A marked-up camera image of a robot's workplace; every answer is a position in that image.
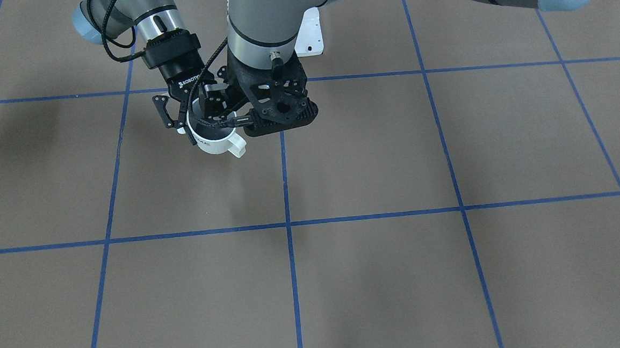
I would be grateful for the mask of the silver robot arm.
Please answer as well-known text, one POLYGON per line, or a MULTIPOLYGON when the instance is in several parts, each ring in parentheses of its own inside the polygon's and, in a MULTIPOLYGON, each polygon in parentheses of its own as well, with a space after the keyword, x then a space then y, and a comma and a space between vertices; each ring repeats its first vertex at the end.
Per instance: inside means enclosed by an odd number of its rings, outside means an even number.
MULTIPOLYGON (((313 108, 305 90, 306 76, 295 54, 294 43, 305 12, 338 0, 228 0, 229 32, 219 48, 228 49, 228 62, 220 72, 226 79, 227 111, 251 104, 247 115, 227 119, 225 113, 204 126, 294 126, 313 108)), ((482 4, 539 9, 544 12, 574 11, 591 0, 471 0, 482 4)))
POLYGON ((124 63, 140 57, 148 69, 160 71, 168 92, 155 95, 152 101, 163 125, 197 144, 188 125, 191 88, 212 76, 202 73, 205 64, 199 55, 200 41, 185 27, 174 0, 84 0, 74 10, 72 22, 86 41, 105 47, 115 44, 128 29, 133 36, 142 35, 143 50, 114 60, 124 63))

